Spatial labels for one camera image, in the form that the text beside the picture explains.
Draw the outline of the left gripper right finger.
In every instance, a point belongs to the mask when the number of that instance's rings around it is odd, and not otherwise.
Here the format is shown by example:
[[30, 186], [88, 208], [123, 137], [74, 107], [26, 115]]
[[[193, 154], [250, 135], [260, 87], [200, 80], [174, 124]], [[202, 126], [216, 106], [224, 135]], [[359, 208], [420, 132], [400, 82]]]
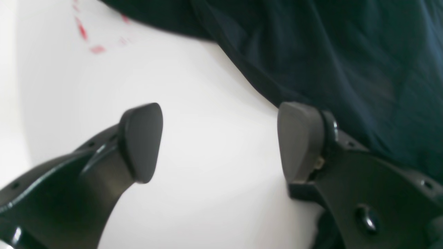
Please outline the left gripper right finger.
[[277, 129], [289, 196], [329, 211], [345, 248], [442, 248], [439, 182], [371, 153], [328, 111], [284, 102]]

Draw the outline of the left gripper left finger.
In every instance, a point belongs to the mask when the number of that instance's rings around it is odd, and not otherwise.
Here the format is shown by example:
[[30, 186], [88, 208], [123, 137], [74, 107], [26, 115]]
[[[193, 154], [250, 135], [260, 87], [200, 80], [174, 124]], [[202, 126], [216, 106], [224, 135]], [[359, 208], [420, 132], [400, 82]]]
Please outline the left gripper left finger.
[[128, 109], [73, 152], [42, 163], [1, 190], [1, 243], [13, 249], [96, 249], [112, 211], [155, 172], [162, 109]]

